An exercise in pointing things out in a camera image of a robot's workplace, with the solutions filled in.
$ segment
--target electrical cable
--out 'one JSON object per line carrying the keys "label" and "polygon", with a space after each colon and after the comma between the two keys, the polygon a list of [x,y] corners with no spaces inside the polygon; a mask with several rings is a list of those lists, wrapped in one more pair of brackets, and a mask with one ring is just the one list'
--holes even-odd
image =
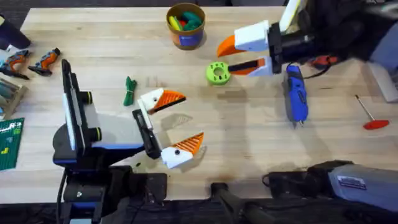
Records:
{"label": "electrical cable", "polygon": [[[201,205],[201,204],[204,204],[204,203],[208,203],[208,202],[210,202],[210,201],[211,201],[211,198],[208,198],[208,199],[206,199],[206,200],[201,200],[200,202],[197,202],[197,203],[193,203],[193,204],[191,204],[191,205],[184,206],[184,208],[196,207],[196,206],[198,206],[198,205]],[[141,211],[143,211],[143,212],[149,212],[149,213],[159,213],[159,212],[170,212],[171,209],[164,209],[164,210],[141,209]]]}
{"label": "electrical cable", "polygon": [[314,205],[339,205],[339,206],[348,206],[348,205],[353,205],[355,202],[347,202],[344,200],[339,200],[339,199],[324,199],[316,202],[307,202],[305,204],[301,205],[289,205],[289,206],[281,206],[281,207],[275,207],[275,206],[268,206],[268,205],[260,205],[258,203],[255,203],[257,206],[262,207],[266,210],[270,211],[284,211],[284,210],[290,210],[290,209],[295,209],[295,208],[303,208],[303,207],[310,207]]}
{"label": "electrical cable", "polygon": [[138,208],[136,208],[136,212],[132,216],[130,224],[134,223],[134,220],[136,219],[138,212],[141,210],[141,208],[142,208],[142,206],[144,206],[144,204],[145,204],[145,201],[142,201],[141,205]]}
{"label": "electrical cable", "polygon": [[62,192],[63,192],[63,186],[65,185],[65,180],[67,179],[67,170],[63,170],[62,178],[61,178],[61,183],[60,183],[60,188],[58,189],[58,195],[57,195],[57,210],[55,214],[55,219],[57,224],[60,224],[60,217],[61,217],[61,198],[62,198]]}
{"label": "electrical cable", "polygon": [[328,62],[328,64],[326,65],[326,67],[322,71],[320,71],[320,72],[318,72],[316,74],[310,75],[309,77],[304,77],[304,79],[310,79],[310,78],[319,77],[319,76],[325,74],[327,71],[329,71],[329,69],[331,67],[331,62],[330,62],[330,57],[329,56],[327,56],[326,61]]}
{"label": "electrical cable", "polygon": [[264,184],[266,187],[269,187],[269,183],[266,183],[264,181],[265,178],[268,178],[268,174],[262,176],[262,178],[261,178],[262,184]]}

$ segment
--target cup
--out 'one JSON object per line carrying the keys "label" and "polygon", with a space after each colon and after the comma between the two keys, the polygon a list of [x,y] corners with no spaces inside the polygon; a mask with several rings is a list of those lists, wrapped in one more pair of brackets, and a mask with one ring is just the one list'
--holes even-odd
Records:
{"label": "cup", "polygon": [[[194,30],[176,30],[169,23],[170,16],[176,16],[177,18],[181,18],[183,12],[193,12],[195,13],[201,20],[201,25]],[[203,10],[192,3],[179,3],[174,5],[169,9],[166,14],[166,22],[167,26],[170,29],[171,38],[173,43],[182,50],[193,50],[200,45],[200,42],[203,38],[203,32],[205,27],[205,13]]]}

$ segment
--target black cylinder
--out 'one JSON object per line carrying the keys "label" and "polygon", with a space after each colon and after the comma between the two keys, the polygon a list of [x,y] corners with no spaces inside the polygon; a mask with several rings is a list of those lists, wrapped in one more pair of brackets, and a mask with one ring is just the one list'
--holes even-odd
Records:
{"label": "black cylinder", "polygon": [[18,49],[25,49],[30,45],[30,40],[6,19],[0,25],[0,39]]}
{"label": "black cylinder", "polygon": [[96,142],[102,140],[101,128],[89,128],[88,137],[91,142]]}
{"label": "black cylinder", "polygon": [[90,105],[93,103],[93,95],[90,91],[81,91],[80,99],[84,105]]}

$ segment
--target white plastic part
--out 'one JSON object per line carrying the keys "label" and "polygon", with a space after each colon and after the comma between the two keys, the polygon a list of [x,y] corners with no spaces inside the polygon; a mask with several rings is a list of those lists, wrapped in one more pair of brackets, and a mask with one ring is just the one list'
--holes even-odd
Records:
{"label": "white plastic part", "polygon": [[290,0],[289,3],[287,3],[282,18],[280,18],[279,21],[279,28],[281,32],[285,32],[291,25],[294,15],[296,15],[297,10],[299,9],[300,3],[301,0]]}
{"label": "white plastic part", "polygon": [[176,168],[177,166],[193,159],[191,152],[181,150],[175,147],[167,147],[160,153],[163,163],[169,169]]}
{"label": "white plastic part", "polygon": [[76,140],[75,140],[75,135],[73,134],[72,118],[70,117],[70,108],[69,108],[68,98],[67,98],[66,93],[64,93],[62,96],[62,103],[63,103],[63,109],[66,112],[65,117],[67,120],[70,148],[74,151],[76,149]]}
{"label": "white plastic part", "polygon": [[142,103],[147,111],[153,109],[164,92],[163,88],[152,90],[149,93],[140,96]]}
{"label": "white plastic part", "polygon": [[150,121],[150,118],[149,118],[149,115],[148,115],[148,111],[145,108],[145,105],[142,102],[142,99],[138,99],[137,103],[138,103],[139,109],[141,110],[142,116],[144,117],[144,121],[145,121],[145,123],[147,125],[147,128],[149,130],[152,130],[153,129],[152,122]]}
{"label": "white plastic part", "polygon": [[253,72],[249,73],[247,76],[248,77],[260,77],[260,76],[271,76],[274,74],[272,71],[272,59],[268,56],[263,57],[265,60],[264,66],[261,66],[254,70]]}
{"label": "white plastic part", "polygon": [[383,66],[377,63],[368,62],[367,65],[369,66],[370,73],[377,81],[384,99],[388,103],[398,102],[398,74],[390,75]]}
{"label": "white plastic part", "polygon": [[236,29],[235,48],[260,52],[268,49],[268,20]]}
{"label": "white plastic part", "polygon": [[148,129],[152,130],[152,122],[150,121],[148,111],[155,108],[156,103],[159,101],[160,97],[164,92],[163,88],[159,88],[157,90],[152,90],[148,93],[145,93],[139,97],[137,100],[138,106],[141,109],[142,115],[144,117],[145,123]]}

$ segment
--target blue glue gun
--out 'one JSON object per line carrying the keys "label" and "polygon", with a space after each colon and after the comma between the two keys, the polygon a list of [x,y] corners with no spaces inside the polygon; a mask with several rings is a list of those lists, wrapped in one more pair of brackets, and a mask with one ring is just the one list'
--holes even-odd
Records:
{"label": "blue glue gun", "polygon": [[304,79],[299,66],[288,65],[287,75],[284,79],[285,105],[288,118],[302,126],[308,116],[307,92],[305,91]]}

